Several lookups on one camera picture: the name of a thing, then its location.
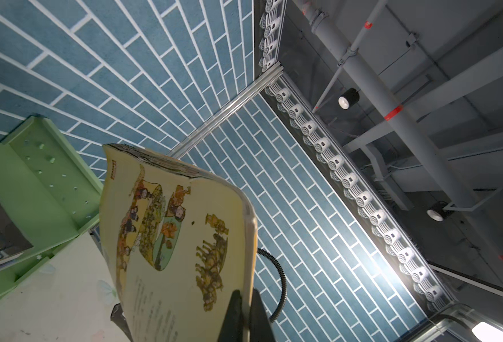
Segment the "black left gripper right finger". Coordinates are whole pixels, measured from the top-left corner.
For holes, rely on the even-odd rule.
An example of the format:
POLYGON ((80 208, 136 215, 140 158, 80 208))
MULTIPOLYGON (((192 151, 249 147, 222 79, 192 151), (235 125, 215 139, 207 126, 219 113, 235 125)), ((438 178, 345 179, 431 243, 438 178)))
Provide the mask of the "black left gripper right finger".
POLYGON ((240 291, 233 291, 217 340, 275 342, 271 322, 259 292, 253 290, 250 309, 244 310, 243 304, 240 291))

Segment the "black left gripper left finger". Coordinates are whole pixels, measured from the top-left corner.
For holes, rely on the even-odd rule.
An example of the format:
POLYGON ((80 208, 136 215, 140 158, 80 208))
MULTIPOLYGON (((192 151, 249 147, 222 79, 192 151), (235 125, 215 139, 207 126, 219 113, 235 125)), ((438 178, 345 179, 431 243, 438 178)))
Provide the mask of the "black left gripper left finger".
POLYGON ((129 341, 133 341, 121 303, 118 303, 113 307, 110 314, 110 320, 124 333, 124 335, 127 336, 129 341))

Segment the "yellow illustrated history book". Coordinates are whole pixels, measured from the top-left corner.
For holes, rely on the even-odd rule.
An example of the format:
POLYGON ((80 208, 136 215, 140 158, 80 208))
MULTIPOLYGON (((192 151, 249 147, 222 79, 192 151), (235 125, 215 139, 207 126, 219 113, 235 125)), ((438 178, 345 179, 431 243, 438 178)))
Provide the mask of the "yellow illustrated history book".
POLYGON ((233 292, 251 307, 257 217, 224 178, 106 144, 100 242, 134 341, 215 341, 233 292))

